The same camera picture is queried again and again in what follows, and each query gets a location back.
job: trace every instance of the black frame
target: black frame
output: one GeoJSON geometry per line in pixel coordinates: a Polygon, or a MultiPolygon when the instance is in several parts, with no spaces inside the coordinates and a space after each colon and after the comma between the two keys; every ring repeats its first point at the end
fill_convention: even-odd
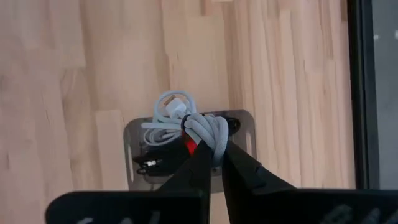
{"type": "Polygon", "coordinates": [[[379,189],[379,141],[371,0],[348,0],[356,187],[379,189]]]}

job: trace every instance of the wooden surface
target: wooden surface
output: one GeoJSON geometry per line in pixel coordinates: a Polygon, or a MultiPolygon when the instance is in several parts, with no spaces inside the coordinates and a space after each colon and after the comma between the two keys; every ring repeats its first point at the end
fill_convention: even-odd
{"type": "MultiPolygon", "coordinates": [[[[122,128],[169,89],[200,111],[248,110],[258,159],[290,183],[353,188],[345,9],[0,0],[0,223],[43,223],[71,190],[125,189],[122,128]]],[[[223,194],[212,199],[212,223],[227,223],[223,194]]]]}

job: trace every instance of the light wood panel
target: light wood panel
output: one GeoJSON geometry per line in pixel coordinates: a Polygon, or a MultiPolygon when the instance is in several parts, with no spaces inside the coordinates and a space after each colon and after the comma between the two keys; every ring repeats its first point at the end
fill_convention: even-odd
{"type": "Polygon", "coordinates": [[[345,4],[0,0],[0,222],[43,223],[71,190],[126,189],[121,120],[168,89],[200,111],[248,110],[259,161],[290,183],[353,188],[345,4]]]}

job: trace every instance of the wire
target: wire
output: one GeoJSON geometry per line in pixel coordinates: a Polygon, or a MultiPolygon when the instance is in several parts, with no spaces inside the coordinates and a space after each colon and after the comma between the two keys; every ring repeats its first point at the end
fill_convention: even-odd
{"type": "Polygon", "coordinates": [[[214,152],[213,165],[219,166],[228,142],[228,123],[222,117],[197,113],[195,100],[183,90],[170,90],[161,94],[155,102],[152,122],[141,124],[142,128],[147,129],[144,142],[149,146],[163,146],[179,138],[182,118],[185,115],[189,115],[184,122],[185,132],[196,144],[205,141],[214,152]],[[172,95],[183,95],[188,100],[187,109],[184,112],[179,111],[178,118],[166,117],[159,109],[161,102],[172,95]]]}

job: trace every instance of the metal plate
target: metal plate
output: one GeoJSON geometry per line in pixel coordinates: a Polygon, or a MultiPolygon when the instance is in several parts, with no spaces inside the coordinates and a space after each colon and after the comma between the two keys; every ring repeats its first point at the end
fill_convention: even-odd
{"type": "MultiPolygon", "coordinates": [[[[237,133],[230,137],[235,144],[245,150],[253,158],[257,158],[256,153],[256,132],[254,130],[254,120],[246,110],[226,110],[214,111],[203,114],[213,114],[215,116],[229,116],[238,118],[241,128],[237,133]]],[[[158,189],[170,177],[149,177],[136,173],[139,166],[132,158],[145,153],[147,145],[142,140],[145,129],[141,128],[143,122],[151,122],[152,118],[138,118],[131,121],[123,133],[124,151],[126,156],[127,179],[130,190],[155,190],[158,189]]],[[[211,192],[222,192],[223,181],[221,178],[221,168],[213,169],[211,178],[211,192]]]]}

